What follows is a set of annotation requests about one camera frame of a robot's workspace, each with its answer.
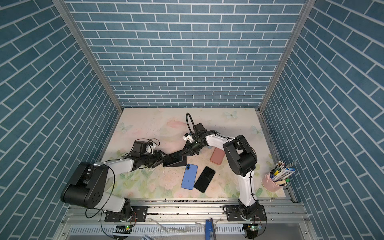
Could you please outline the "black phone case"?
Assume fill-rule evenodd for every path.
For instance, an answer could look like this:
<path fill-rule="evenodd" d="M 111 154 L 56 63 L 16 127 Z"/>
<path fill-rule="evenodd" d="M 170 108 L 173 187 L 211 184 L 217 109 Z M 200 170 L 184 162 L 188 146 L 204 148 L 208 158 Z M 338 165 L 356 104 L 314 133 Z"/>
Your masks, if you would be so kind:
<path fill-rule="evenodd" d="M 187 165 L 187 157 L 182 156 L 181 152 L 182 151 L 177 151 L 175 153 L 165 156 L 163 158 L 163 167 L 185 167 Z"/>

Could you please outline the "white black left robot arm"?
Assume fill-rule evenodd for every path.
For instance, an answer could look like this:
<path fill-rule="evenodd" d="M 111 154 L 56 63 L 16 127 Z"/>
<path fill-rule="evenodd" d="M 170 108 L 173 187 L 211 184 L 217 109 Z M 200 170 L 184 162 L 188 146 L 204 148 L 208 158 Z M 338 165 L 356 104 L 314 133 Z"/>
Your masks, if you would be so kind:
<path fill-rule="evenodd" d="M 108 181 L 115 186 L 120 174 L 132 172 L 140 167 L 153 169 L 162 164 L 164 158 L 153 154 L 134 154 L 103 163 L 81 162 L 61 193 L 61 201 L 86 209 L 97 209 L 111 213 L 117 222 L 126 222 L 135 217 L 131 201 L 108 193 Z"/>

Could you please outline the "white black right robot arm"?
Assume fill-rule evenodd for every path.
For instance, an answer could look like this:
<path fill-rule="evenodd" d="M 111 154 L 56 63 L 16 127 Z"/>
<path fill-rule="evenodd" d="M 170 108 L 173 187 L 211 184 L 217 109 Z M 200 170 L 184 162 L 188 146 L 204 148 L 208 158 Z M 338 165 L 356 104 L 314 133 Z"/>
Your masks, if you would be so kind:
<path fill-rule="evenodd" d="M 208 131 L 201 135 L 186 133 L 183 136 L 186 142 L 182 149 L 182 156 L 198 155 L 203 147 L 215 147 L 225 152 L 231 170 L 238 176 L 239 183 L 239 212 L 245 219 L 249 220 L 258 215 L 257 211 L 262 209 L 255 190 L 254 173 L 257 155 L 242 135 L 227 137 L 216 131 Z"/>

